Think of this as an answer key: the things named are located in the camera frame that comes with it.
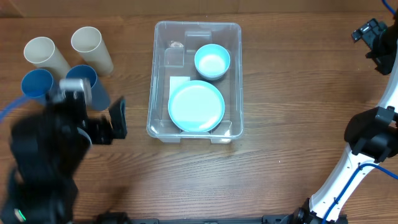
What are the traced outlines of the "blue cup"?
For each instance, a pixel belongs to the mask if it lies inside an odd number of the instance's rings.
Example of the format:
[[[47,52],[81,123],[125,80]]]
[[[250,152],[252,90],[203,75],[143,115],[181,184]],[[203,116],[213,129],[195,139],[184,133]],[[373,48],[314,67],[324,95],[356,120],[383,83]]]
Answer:
[[[89,65],[77,65],[66,75],[66,78],[81,78],[90,81],[92,102],[91,108],[103,111],[110,106],[110,98],[103,84],[98,78],[96,71]]]
[[[58,88],[57,81],[45,69],[38,68],[27,73],[21,81],[21,90],[28,99],[45,105],[46,95],[54,93]]]

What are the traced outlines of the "light blue plate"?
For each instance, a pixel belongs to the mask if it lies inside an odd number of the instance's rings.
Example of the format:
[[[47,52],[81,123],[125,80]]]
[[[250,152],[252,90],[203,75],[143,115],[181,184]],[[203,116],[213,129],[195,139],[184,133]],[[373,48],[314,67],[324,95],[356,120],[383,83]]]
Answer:
[[[211,83],[191,80],[173,92],[167,109],[170,119],[182,131],[208,132],[223,119],[225,101]]]

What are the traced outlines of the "light blue bowl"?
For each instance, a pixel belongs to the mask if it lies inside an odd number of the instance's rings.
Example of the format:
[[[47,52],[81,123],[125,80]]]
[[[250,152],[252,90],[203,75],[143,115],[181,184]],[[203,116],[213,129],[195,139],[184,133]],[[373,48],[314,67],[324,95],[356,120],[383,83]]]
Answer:
[[[231,56],[226,48],[218,44],[200,47],[194,56],[197,72],[206,80],[218,80],[229,69]]]

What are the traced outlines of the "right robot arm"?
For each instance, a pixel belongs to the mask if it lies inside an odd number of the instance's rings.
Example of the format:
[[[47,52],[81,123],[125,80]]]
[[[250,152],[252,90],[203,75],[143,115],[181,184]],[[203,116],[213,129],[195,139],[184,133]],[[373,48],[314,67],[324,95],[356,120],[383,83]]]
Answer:
[[[361,181],[380,163],[397,155],[397,25],[371,19],[352,34],[363,40],[366,54],[376,70],[389,75],[382,98],[375,108],[356,114],[349,121],[343,154],[321,188],[282,223],[347,223],[341,209]]]

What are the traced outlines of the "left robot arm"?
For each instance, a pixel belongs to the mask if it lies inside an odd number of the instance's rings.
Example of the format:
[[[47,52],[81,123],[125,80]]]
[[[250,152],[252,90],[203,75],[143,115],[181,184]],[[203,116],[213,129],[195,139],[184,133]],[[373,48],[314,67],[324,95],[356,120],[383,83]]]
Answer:
[[[127,135],[126,101],[109,108],[110,120],[90,119],[85,94],[47,94],[43,112],[18,121],[10,149],[17,166],[9,175],[3,223],[70,223],[78,188],[73,175],[94,144],[110,145]]]

